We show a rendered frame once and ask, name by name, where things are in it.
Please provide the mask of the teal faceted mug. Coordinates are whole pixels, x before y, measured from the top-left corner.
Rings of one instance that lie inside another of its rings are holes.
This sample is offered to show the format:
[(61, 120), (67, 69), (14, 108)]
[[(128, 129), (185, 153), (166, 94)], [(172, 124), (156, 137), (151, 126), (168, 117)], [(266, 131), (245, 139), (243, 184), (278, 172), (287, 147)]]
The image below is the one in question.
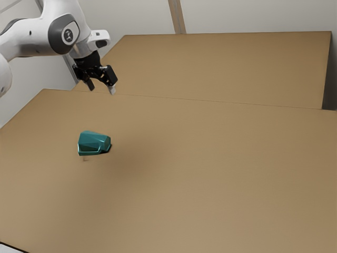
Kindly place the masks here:
[(111, 148), (111, 138), (107, 135), (83, 131), (80, 133), (77, 151), (80, 156), (108, 153)]

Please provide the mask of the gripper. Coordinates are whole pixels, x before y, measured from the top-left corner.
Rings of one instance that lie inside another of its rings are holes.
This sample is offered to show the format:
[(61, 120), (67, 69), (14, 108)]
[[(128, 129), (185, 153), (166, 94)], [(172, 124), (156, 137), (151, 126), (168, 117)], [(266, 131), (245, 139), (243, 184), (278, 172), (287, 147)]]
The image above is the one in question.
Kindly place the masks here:
[(95, 89), (91, 80), (91, 78), (94, 78), (104, 83), (111, 95), (115, 94), (115, 84), (118, 78), (110, 65), (102, 66), (98, 51), (94, 51), (86, 57), (74, 59), (72, 68), (76, 78), (82, 80), (90, 91)]

